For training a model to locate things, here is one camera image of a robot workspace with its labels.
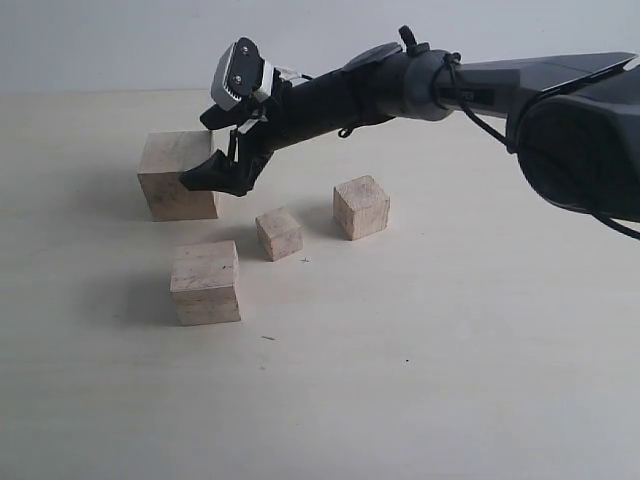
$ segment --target black cable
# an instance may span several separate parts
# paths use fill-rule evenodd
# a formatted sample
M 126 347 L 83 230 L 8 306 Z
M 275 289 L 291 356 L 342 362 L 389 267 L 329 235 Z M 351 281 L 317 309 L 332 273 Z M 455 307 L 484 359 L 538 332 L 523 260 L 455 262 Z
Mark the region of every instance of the black cable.
M 469 117 L 469 119 L 473 123 L 475 123 L 477 126 L 479 126 L 482 130 L 484 130 L 493 138 L 495 138 L 500 143 L 502 143 L 511 152 L 518 154 L 518 153 L 521 153 L 523 150 L 526 150 L 529 153 L 534 153 L 535 155 L 538 155 L 539 157 L 544 158 L 547 162 L 553 165 L 559 173 L 562 174 L 563 180 L 571 184 L 573 189 L 578 192 L 579 197 L 581 197 L 580 198 L 581 200 L 580 203 L 582 204 L 581 206 L 587 211 L 587 213 L 589 213 L 589 215 L 591 215 L 593 218 L 595 218 L 597 221 L 599 221 L 603 225 L 606 225 L 607 227 L 611 228 L 612 230 L 615 230 L 618 233 L 631 237 L 635 240 L 640 240 L 640 232 L 633 230 L 632 228 L 626 227 L 621 223 L 616 222 L 608 215 L 604 215 L 603 213 L 600 213 L 594 207 L 595 202 L 593 201 L 592 196 L 587 193 L 586 188 L 580 184 L 580 182 L 575 178 L 574 175 L 571 174 L 569 170 L 565 168 L 562 162 L 553 158 L 551 155 L 549 155 L 546 152 L 536 151 L 534 149 L 523 147 L 521 145 L 516 144 L 515 142 L 510 141 L 507 137 L 502 135 L 500 132 L 494 129 L 491 125 L 489 125 L 480 117 L 478 117 L 473 112 L 473 110 L 471 110 L 471 107 L 469 107 L 466 100 L 462 96 L 462 92 L 460 90 L 460 84 L 458 82 L 458 74 L 455 68 L 456 65 L 460 63 L 460 58 L 461 57 L 459 53 L 446 54 L 444 56 L 444 63 L 445 63 L 445 67 L 449 70 L 449 77 L 451 78 L 451 85 L 456 95 L 456 100 L 458 101 L 460 108 L 467 115 L 467 117 Z

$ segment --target wooden block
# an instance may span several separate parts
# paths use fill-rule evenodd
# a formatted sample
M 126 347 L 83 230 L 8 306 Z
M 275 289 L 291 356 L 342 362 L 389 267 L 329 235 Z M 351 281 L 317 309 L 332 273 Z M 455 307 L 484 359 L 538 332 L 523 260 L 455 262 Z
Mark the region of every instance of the wooden block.
M 370 175 L 333 189 L 333 216 L 350 240 L 387 228 L 390 199 Z
M 240 321 L 238 252 L 233 241 L 176 249 L 171 297 L 183 325 Z
M 207 160 L 212 148 L 208 130 L 148 136 L 138 180 L 154 221 L 218 218 L 218 192 L 190 192 L 178 181 L 180 173 Z
M 275 262 L 302 250 L 302 228 L 284 208 L 256 218 L 258 238 Z

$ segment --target wooden cube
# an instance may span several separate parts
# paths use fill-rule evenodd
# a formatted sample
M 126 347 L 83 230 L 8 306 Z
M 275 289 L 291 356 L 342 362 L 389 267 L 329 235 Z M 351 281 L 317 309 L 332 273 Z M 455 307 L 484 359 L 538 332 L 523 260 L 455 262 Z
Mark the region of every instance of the wooden cube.
M 212 147 L 208 130 L 148 136 L 138 180 L 154 221 L 218 218 L 218 192 L 190 192 L 178 180 L 180 173 L 207 160 Z
M 350 240 L 387 228 L 390 199 L 370 175 L 333 189 L 333 216 Z
M 302 228 L 284 208 L 256 218 L 258 238 L 275 262 L 302 250 Z
M 238 252 L 233 241 L 176 250 L 171 297 L 183 325 L 240 321 Z

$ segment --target table surface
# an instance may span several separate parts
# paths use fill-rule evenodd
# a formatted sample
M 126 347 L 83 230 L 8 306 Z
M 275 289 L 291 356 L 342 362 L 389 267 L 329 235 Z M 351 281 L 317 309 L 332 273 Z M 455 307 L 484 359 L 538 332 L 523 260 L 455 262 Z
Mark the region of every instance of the table surface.
M 153 223 L 146 136 L 208 106 L 0 97 L 1 478 L 640 476 L 637 243 L 548 205 L 462 114 L 291 147 L 220 219 Z M 367 174 L 389 227 L 349 242 L 332 189 Z M 271 263 L 254 219 L 279 207 L 305 248 Z M 219 240 L 243 321 L 180 327 L 174 249 Z

